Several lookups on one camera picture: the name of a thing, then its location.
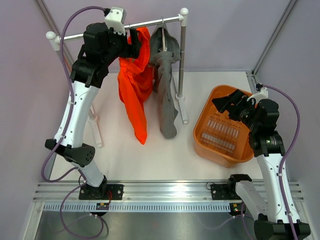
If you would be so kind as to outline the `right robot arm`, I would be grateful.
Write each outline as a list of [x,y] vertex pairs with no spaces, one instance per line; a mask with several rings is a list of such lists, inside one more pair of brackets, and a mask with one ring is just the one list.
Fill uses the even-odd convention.
[[262,173],[266,199],[263,199],[247,175],[232,175],[226,192],[233,199],[240,197],[242,208],[254,219],[254,234],[258,240],[304,240],[311,234],[308,223],[301,220],[295,207],[286,172],[283,140],[276,131],[279,105],[257,94],[246,95],[239,89],[212,103],[229,119],[243,123],[249,129],[249,145]]

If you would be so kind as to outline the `orange shorts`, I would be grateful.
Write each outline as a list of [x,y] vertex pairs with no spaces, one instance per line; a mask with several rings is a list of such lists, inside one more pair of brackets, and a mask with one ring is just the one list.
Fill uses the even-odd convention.
[[150,32],[147,27],[137,29],[137,37],[141,42],[139,56],[119,60],[118,94],[123,102],[127,117],[133,127],[136,139],[143,145],[147,140],[147,119],[144,102],[153,91],[153,68],[150,60]]

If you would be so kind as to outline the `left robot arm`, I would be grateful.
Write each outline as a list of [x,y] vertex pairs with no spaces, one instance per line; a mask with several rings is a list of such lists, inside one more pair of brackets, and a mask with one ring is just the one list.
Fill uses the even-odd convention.
[[71,90],[61,127],[45,147],[78,168],[85,184],[81,200],[101,200],[108,196],[107,178],[94,162],[95,148],[83,142],[85,125],[92,103],[117,58],[138,58],[142,46],[135,28],[130,34],[115,32],[105,23],[92,23],[83,33],[83,45],[71,67]]

